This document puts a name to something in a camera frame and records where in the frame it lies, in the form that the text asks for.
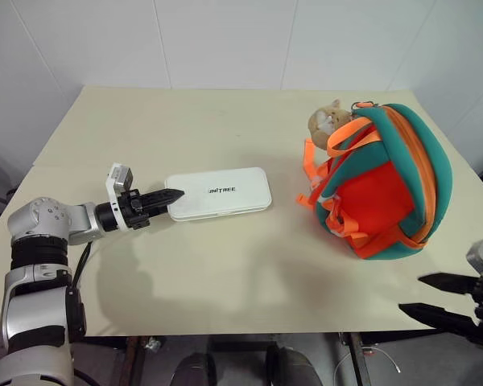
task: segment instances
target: beige table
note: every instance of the beige table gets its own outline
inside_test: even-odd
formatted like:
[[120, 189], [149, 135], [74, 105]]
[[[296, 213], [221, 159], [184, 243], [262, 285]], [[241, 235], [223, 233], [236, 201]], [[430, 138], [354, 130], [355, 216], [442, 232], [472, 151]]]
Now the beige table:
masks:
[[[294, 202], [306, 122], [342, 99], [409, 105], [432, 127], [454, 171], [448, 213], [423, 252], [360, 261]], [[89, 335], [170, 335], [424, 328], [397, 307], [427, 302], [472, 314], [464, 296], [418, 282], [433, 271], [473, 274], [465, 253], [483, 237], [483, 185], [411, 92], [161, 91], [87, 87], [0, 219], [0, 303], [10, 263], [6, 218], [39, 195], [105, 202], [112, 162], [140, 191], [171, 174], [261, 166], [274, 202], [243, 216], [111, 232], [82, 277]], [[83, 246], [71, 247], [74, 268]]]

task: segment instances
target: unitree logo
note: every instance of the unitree logo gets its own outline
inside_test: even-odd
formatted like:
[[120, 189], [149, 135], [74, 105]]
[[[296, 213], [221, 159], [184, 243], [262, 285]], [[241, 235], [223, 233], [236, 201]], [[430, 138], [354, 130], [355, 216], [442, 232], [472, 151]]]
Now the unitree logo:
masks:
[[209, 189], [209, 193], [223, 193], [226, 191], [235, 191], [234, 187], [215, 187], [214, 189]]

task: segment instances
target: tan plush toy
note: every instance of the tan plush toy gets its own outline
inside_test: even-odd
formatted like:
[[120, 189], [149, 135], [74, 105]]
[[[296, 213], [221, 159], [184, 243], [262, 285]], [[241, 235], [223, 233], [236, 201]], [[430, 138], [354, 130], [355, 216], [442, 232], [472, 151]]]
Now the tan plush toy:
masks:
[[329, 136], [350, 120], [351, 112], [340, 109], [339, 99], [335, 99], [329, 106], [316, 110], [308, 121], [309, 132], [312, 134], [315, 146], [326, 150]]

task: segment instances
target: white rectangular box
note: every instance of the white rectangular box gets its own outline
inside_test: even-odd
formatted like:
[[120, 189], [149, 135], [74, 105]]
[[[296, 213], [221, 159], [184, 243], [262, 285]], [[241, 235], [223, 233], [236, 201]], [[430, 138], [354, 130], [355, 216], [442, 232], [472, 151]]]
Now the white rectangular box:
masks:
[[272, 202], [265, 171], [260, 167], [172, 175], [165, 187], [184, 191], [183, 197], [168, 205], [175, 221], [262, 211]]

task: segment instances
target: wall tile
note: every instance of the wall tile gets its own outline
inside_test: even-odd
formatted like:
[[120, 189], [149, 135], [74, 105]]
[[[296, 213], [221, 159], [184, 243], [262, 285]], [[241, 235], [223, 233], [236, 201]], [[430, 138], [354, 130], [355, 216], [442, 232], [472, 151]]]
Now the wall tile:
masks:
[[448, 132], [448, 138], [470, 166], [483, 171], [483, 96], [469, 113]]
[[70, 101], [82, 84], [167, 88], [152, 0], [14, 0]]
[[450, 133], [483, 94], [483, 0], [438, 0], [391, 88], [413, 89]]
[[155, 4], [174, 87], [280, 87], [295, 0]]
[[0, 186], [28, 172], [68, 108], [14, 7], [0, 0]]
[[434, 0], [299, 0], [284, 88], [384, 90]]

